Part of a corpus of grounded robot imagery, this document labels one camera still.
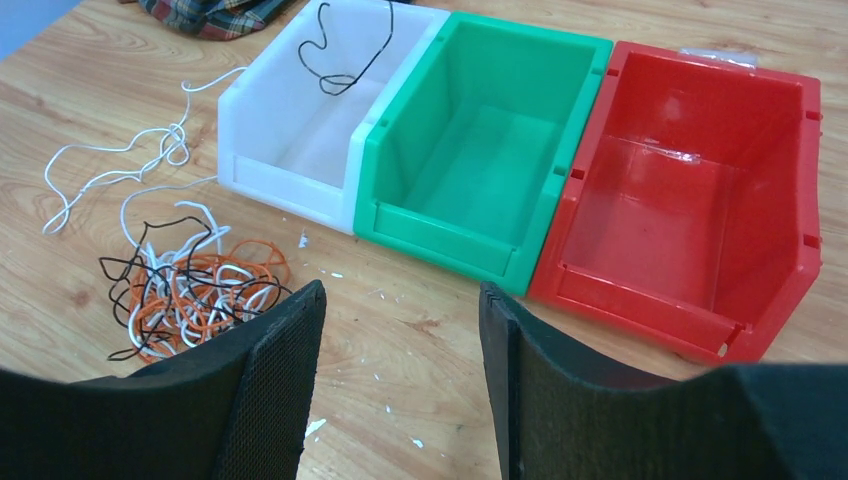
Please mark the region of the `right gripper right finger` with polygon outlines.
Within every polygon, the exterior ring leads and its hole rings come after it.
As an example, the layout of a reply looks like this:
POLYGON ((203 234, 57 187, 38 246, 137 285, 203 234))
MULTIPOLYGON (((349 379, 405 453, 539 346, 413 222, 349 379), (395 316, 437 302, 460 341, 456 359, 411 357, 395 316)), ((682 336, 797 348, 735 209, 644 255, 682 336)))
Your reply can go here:
POLYGON ((676 381, 597 352, 491 282, 479 334, 505 479, 847 475, 843 364, 730 364, 676 381))

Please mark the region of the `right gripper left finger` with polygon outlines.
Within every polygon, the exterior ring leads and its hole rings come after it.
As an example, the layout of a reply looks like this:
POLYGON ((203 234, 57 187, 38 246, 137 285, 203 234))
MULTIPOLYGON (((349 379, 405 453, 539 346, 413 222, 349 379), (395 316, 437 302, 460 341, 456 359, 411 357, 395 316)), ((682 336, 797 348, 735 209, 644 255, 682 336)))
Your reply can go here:
POLYGON ((255 319, 119 378, 1 374, 5 479, 293 479, 327 296, 314 280, 255 319))

